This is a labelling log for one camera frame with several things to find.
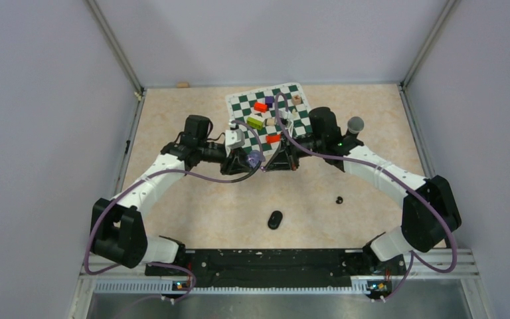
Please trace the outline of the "lavender earbud charging case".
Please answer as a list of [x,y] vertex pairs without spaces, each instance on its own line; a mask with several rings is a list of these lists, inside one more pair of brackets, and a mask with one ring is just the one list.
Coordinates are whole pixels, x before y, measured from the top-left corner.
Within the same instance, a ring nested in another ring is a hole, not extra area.
[[252,150],[247,155],[247,162],[251,168],[256,168],[266,161],[264,154],[259,150]]

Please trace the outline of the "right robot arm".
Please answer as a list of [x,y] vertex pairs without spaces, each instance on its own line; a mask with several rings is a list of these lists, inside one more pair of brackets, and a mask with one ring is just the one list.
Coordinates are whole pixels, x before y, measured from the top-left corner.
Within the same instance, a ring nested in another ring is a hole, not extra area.
[[364,127],[360,118],[351,118],[343,133],[331,109],[319,107],[309,112],[309,122],[310,133],[280,140],[265,170],[295,170],[301,158],[321,157],[342,172],[370,183],[398,204],[402,223],[363,247],[363,266],[368,272],[380,274],[390,259],[411,250],[426,253],[462,225],[449,182],[439,175],[427,178],[410,173],[376,155],[358,139]]

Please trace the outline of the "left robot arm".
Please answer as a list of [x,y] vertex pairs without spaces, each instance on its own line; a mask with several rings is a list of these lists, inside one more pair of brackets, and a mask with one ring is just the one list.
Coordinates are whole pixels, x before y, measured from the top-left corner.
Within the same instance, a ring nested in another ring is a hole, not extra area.
[[112,199],[101,198],[92,208],[90,238],[84,256],[88,274],[91,254],[98,255],[114,266],[134,268],[140,264],[160,262],[169,274],[179,274],[186,267],[182,244],[169,237],[148,235],[143,220],[163,194],[182,177],[209,180],[192,169],[202,161],[220,164],[223,175],[238,177],[238,183],[253,176],[263,164],[262,149],[246,152],[243,148],[243,122],[231,121],[232,128],[224,133],[220,144],[209,138],[212,121],[190,115],[176,140],[163,147],[151,166],[127,189]]

